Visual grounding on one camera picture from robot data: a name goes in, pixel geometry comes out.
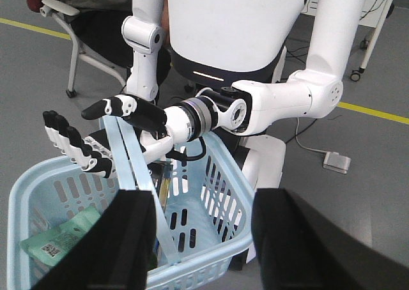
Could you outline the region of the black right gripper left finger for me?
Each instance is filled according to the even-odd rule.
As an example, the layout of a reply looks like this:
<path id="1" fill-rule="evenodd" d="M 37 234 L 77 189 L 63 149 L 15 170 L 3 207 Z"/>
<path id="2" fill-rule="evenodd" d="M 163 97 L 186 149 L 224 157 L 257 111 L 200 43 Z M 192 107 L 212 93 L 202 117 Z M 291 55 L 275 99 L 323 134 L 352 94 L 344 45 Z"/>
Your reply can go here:
<path id="1" fill-rule="evenodd" d="M 34 289 L 145 289 L 156 225 L 150 191 L 120 190 L 91 230 Z"/>

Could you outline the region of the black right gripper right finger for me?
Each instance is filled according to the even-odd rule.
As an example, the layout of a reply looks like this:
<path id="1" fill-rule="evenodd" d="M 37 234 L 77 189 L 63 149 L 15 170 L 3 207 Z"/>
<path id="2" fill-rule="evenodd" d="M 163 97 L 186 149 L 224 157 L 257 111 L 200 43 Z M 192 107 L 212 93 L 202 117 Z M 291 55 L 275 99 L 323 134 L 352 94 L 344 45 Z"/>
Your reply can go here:
<path id="1" fill-rule="evenodd" d="M 292 191 L 256 191 L 252 237 L 264 289 L 408 289 L 406 266 L 353 238 Z"/>

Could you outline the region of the white robot arm image right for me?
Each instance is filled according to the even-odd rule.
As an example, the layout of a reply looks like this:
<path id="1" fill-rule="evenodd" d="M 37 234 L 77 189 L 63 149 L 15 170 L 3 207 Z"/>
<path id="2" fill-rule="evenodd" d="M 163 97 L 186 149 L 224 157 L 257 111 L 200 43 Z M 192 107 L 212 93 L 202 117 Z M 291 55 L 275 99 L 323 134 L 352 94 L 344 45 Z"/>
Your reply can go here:
<path id="1" fill-rule="evenodd" d="M 322 118 L 339 103 L 366 0 L 318 0 L 304 69 L 275 62 L 307 0 L 167 0 L 175 68 L 249 96 L 242 136 L 284 118 Z M 344 233 L 294 192 L 263 186 L 252 235 L 265 289 L 407 289 L 408 268 Z"/>

